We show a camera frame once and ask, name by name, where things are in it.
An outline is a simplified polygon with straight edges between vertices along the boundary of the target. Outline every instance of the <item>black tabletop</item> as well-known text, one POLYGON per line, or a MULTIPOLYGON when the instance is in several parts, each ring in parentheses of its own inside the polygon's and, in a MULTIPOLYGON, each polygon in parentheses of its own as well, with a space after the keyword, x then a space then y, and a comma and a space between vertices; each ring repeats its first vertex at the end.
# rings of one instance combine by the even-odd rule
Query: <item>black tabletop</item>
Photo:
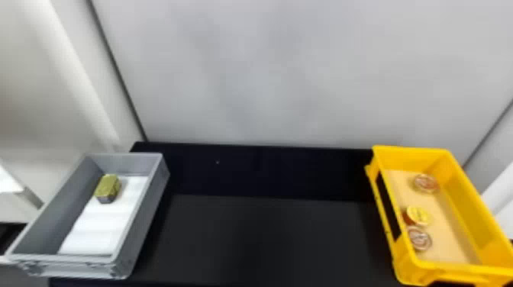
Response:
POLYGON ((171 173, 124 281, 51 286, 400 286, 363 171, 370 150, 136 143, 171 173))

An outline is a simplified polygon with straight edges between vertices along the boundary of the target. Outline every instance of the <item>small tin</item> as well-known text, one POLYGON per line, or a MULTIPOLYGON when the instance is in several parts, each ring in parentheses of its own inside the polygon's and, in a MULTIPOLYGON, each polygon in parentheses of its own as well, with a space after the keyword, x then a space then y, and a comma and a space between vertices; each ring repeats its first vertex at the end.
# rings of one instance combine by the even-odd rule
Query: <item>small tin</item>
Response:
POLYGON ((402 216, 407 225, 428 226, 432 221, 429 212, 415 206, 408 206, 402 216))
POLYGON ((413 248, 417 251, 428 250, 433 244, 431 236, 416 226, 408 226, 408 236, 410 237, 413 248))
POLYGON ((426 193, 434 193, 440 190, 437 179, 425 173, 421 173, 413 178, 413 187, 426 193))

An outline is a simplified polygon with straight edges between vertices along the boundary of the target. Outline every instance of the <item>gray plastic crate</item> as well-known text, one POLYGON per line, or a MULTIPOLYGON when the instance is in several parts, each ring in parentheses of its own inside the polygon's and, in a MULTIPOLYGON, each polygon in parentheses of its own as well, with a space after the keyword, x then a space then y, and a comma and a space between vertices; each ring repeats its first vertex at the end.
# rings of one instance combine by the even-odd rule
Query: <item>gray plastic crate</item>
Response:
POLYGON ((169 178, 160 153, 97 153, 84 156, 53 199, 8 248, 6 257, 32 276, 125 279, 137 260, 169 178), (100 177, 148 176, 120 243, 110 256, 58 254, 100 177))

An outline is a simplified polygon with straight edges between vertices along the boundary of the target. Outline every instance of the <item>gold lid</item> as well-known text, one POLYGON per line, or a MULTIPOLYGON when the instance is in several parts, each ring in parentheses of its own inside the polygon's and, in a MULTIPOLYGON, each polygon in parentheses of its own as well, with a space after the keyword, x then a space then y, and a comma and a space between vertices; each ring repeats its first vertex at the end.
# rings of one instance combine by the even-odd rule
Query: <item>gold lid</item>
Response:
POLYGON ((408 206, 406 214, 415 224, 427 226, 431 223, 431 215, 423 208, 408 206))

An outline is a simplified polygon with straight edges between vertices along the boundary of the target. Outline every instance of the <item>yellow plastic crate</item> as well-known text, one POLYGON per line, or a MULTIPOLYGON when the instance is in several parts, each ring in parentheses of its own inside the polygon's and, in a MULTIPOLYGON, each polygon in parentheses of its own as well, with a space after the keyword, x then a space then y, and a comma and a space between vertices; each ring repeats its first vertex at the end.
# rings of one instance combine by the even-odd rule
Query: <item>yellow plastic crate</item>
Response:
POLYGON ((392 253, 393 269, 401 283, 426 286, 443 281, 482 287, 513 280, 511 243, 448 150, 374 146, 373 152, 365 170, 392 253), (399 189, 405 185, 396 176, 404 175, 406 179, 408 173, 435 176, 440 184, 436 197, 430 199, 433 195, 420 192, 404 196, 399 189), (436 211, 437 225, 432 228, 437 228, 437 233, 430 233, 430 253, 416 252, 408 238, 402 211, 411 201, 425 202, 436 211))

